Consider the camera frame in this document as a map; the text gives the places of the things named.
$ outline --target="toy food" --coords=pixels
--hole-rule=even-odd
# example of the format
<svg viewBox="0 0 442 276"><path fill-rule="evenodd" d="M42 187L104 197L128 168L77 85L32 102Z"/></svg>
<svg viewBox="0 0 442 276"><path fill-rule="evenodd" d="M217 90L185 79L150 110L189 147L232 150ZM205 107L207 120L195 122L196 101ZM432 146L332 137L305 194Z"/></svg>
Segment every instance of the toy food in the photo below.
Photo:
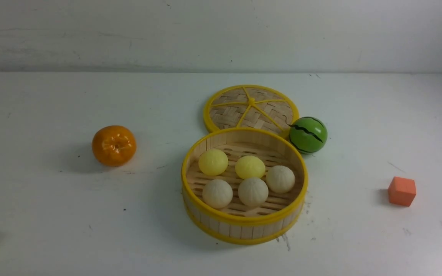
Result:
<svg viewBox="0 0 442 276"><path fill-rule="evenodd" d="M238 187L238 197L249 207L258 207L267 200L269 189L263 180L250 177L242 181Z"/></svg>
<svg viewBox="0 0 442 276"><path fill-rule="evenodd" d="M225 180L214 179L204 186L202 199L212 208L220 209L233 199L233 189Z"/></svg>
<svg viewBox="0 0 442 276"><path fill-rule="evenodd" d="M261 178L265 174L264 162L256 156L247 155L238 159L235 172L241 179L249 177Z"/></svg>
<svg viewBox="0 0 442 276"><path fill-rule="evenodd" d="M295 177L293 171L286 166L274 166L265 175L267 186L276 194L284 194L294 187Z"/></svg>
<svg viewBox="0 0 442 276"><path fill-rule="evenodd" d="M107 126L95 133L91 148L95 158L105 166L122 166L135 154L132 132L123 126Z"/></svg>
<svg viewBox="0 0 442 276"><path fill-rule="evenodd" d="M205 175L219 175L228 167L228 156L219 149L210 149L199 157L199 168Z"/></svg>
<svg viewBox="0 0 442 276"><path fill-rule="evenodd" d="M289 126L289 141L303 154L319 151L327 141L327 128L317 118L302 117Z"/></svg>

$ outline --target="yellow rim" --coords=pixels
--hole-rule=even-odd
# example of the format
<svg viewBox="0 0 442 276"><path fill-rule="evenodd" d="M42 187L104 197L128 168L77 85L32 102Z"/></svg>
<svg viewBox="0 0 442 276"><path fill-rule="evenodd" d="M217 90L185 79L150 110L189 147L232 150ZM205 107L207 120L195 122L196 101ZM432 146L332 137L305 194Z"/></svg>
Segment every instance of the yellow rim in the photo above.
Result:
<svg viewBox="0 0 442 276"><path fill-rule="evenodd" d="M233 89L243 89L244 92L247 94L247 98L250 99L249 93L247 92L247 90L245 89L246 87L253 87L253 88L258 88L258 89L265 89L267 91L270 91L274 94L276 94L277 96L280 96L281 98L283 98L284 100L280 100L280 99L274 99L274 100L263 100L263 101L259 101L259 102L253 102L250 103L249 100L247 100L247 102L231 102L231 103L221 103L219 105L212 105L213 101L216 100L221 94L228 92L230 90ZM260 86L260 85L253 85L253 84L244 84L244 85L236 85L236 86L231 86L228 88L225 88L221 91L218 91L216 94L214 94L211 98L209 98L209 100L207 101L205 107L204 107L204 112L203 112L203 116L204 116L204 124L206 125L206 128L209 132L216 132L219 131L218 126L216 126L216 124L214 124L213 120L211 119L211 116L209 115L210 109L214 106L221 106L221 105L232 105L232 104L239 104L239 105L247 105L247 109L245 110L245 112L243 113L243 116L240 118L240 121L237 124L237 127L240 126L241 122L243 121L244 116L247 114L248 110L253 107L256 108L263 116L267 117L273 124L275 124L279 129L282 129L281 126L279 126L279 124L277 124L271 117L269 117L267 114L265 114L265 112L263 112L263 110L260 110L260 108L258 108L256 105L254 104L259 104L259 103L266 103L266 102L287 102L289 104L289 106L291 107L291 110L293 111L293 120L291 123L295 122L299 117L299 113L298 113L298 108L296 107L296 105L294 105L293 101L291 101L291 99L289 99L288 97L286 97L286 95L282 94L281 92L271 89L269 87L265 87L265 86ZM287 138L289 135L289 131L283 131L281 133L281 137L283 138Z"/></svg>
<svg viewBox="0 0 442 276"><path fill-rule="evenodd" d="M294 218L294 220L290 224L287 225L287 227L284 227L283 229L281 229L281 231L275 232L274 234L272 234L270 236L259 238L259 239L243 240L243 239L237 239L237 238L232 238L232 237L226 237L226 236L223 236L217 232L212 231L211 229L206 227L204 224L200 223L197 219L195 219L195 217L193 216L191 211L189 211L189 208L187 208L185 201L184 201L184 206L185 206L185 210L187 212L187 215L189 215L189 218L202 231L204 231L206 234L208 234L218 240L221 240L221 241L224 241L227 243L234 243L236 245L258 245L259 243L265 243L265 242L271 241L271 240L281 236L282 234L286 233L291 227L293 227L293 225L298 221L298 218L300 217L300 214L301 214L301 212L298 213L296 215L296 217Z"/></svg>
<svg viewBox="0 0 442 276"><path fill-rule="evenodd" d="M300 194L296 197L296 199L291 204L289 204L288 206L286 206L282 210L279 210L279 211L272 213L270 215L264 215L262 217L248 217L247 218L247 217L239 217L237 215L226 214L226 213L223 213L219 210L216 210L215 208L212 208L212 207L208 206L207 204L205 204L192 192L192 190L190 189L189 184L187 182L187 178L186 178L186 171L188 169L187 162L189 160L189 156L192 154L192 152L195 150L195 148L200 143L202 143L204 140L206 140L207 138L210 138L211 136L218 135L220 133L225 133L225 132L230 132L230 131L256 131L256 132L267 134L267 135L272 136L272 137L282 141L283 143L285 143L288 146L288 148L291 149L296 154L296 156L298 157L298 159L302 165L302 169L303 169L303 187L301 189ZM271 133L271 132L265 131L265 130L260 130L260 129L253 129L253 128L229 128L229 129L223 129L223 130L217 131L215 133L210 133L207 136L204 136L204 138L202 138L201 140L198 140L197 143L195 143L191 147L189 152L187 153L187 155L183 161L183 164L182 164L181 175L182 175L183 192L186 193L186 196L189 197L191 202L201 212L203 212L203 213L205 213L205 214L207 214L207 215L209 215L209 216L211 216L221 222L226 222L228 224L234 224L234 225L240 225L240 226L257 226L257 225L272 223L272 222L276 222L278 220L281 220L282 218L285 217L286 214L293 212L294 210L296 210L296 208L298 208L300 203L302 203L302 201L305 199L305 194L306 194L307 188L308 188L307 168L305 165L305 161L301 157L298 150L296 150L296 148L294 148L288 141L284 140L283 138L281 138L278 135L275 135L274 133Z"/></svg>

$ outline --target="bamboo steamer lid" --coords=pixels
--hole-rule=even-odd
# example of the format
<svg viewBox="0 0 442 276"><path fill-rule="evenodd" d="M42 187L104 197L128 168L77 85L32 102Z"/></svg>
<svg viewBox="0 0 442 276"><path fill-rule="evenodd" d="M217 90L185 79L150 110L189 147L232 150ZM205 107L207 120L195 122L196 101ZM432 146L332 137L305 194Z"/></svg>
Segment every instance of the bamboo steamer lid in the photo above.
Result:
<svg viewBox="0 0 442 276"><path fill-rule="evenodd" d="M223 89L204 107L204 123L210 132L250 127L287 138L289 126L286 121L293 123L298 118L298 109L284 94L251 84Z"/></svg>

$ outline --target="yellow spoke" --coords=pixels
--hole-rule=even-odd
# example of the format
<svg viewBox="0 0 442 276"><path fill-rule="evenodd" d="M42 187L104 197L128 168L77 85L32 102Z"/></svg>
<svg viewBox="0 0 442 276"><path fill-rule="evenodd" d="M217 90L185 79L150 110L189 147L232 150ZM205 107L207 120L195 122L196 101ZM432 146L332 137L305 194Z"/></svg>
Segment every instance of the yellow spoke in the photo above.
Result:
<svg viewBox="0 0 442 276"><path fill-rule="evenodd" d="M284 131L284 129L281 128L281 126L279 126L279 124L277 124L271 117L269 117L269 115L267 115L267 113L265 113L265 111L261 110L260 107L254 105L253 106L256 110L258 110L260 112L260 114L264 115L265 117L267 117L272 124L275 124L275 126L277 126L279 129L281 129L282 131Z"/></svg>
<svg viewBox="0 0 442 276"><path fill-rule="evenodd" d="M245 91L245 94L247 95L247 99L250 98L249 92L245 89L245 86L242 86L243 91Z"/></svg>
<svg viewBox="0 0 442 276"><path fill-rule="evenodd" d="M261 104L261 103L266 103L266 102L286 102L286 100L279 100L279 99L277 99L277 100L263 100L263 101L258 101L258 102L255 102L256 104Z"/></svg>
<svg viewBox="0 0 442 276"><path fill-rule="evenodd" d="M243 112L242 117L238 121L238 124L236 124L236 127L240 127L241 126L241 124L243 122L243 118L247 115L247 113L249 112L249 109L250 109L250 105L248 105L247 109L245 109L245 112Z"/></svg>
<svg viewBox="0 0 442 276"><path fill-rule="evenodd" d="M220 107L220 106L223 106L223 105L247 105L247 104L249 104L249 103L247 103L247 102L245 102L245 103L242 103L242 102L229 102L229 103L218 103L217 105L211 105L211 107L215 108L215 107Z"/></svg>

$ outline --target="watermelon stripe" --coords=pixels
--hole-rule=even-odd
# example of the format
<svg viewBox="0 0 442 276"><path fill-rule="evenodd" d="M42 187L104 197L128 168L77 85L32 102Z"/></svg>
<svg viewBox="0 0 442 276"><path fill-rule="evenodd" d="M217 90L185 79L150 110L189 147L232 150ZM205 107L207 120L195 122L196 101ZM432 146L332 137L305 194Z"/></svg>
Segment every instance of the watermelon stripe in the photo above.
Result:
<svg viewBox="0 0 442 276"><path fill-rule="evenodd" d="M309 131L308 129L304 128L304 127L300 127L297 125L291 125L291 127L297 129L297 130L302 130L304 131L306 134L313 136L316 140L319 140L321 143L323 143L323 141L314 133L312 133L311 131Z"/></svg>
<svg viewBox="0 0 442 276"><path fill-rule="evenodd" d="M325 128L325 126L323 125L323 123L322 122L320 122L320 120L319 119L317 119L317 118L314 118L314 117L303 117L303 118L308 118L308 119L312 119L313 121L317 121L319 124L321 124L322 125L322 127L323 128Z"/></svg>
<svg viewBox="0 0 442 276"><path fill-rule="evenodd" d="M303 152L303 153L314 153L315 152L315 151L307 151L307 150L298 148L298 146L296 146L295 143L293 143L293 141L291 141L291 136L289 136L289 143L291 143L291 145L293 145L293 147L295 147L300 152Z"/></svg>

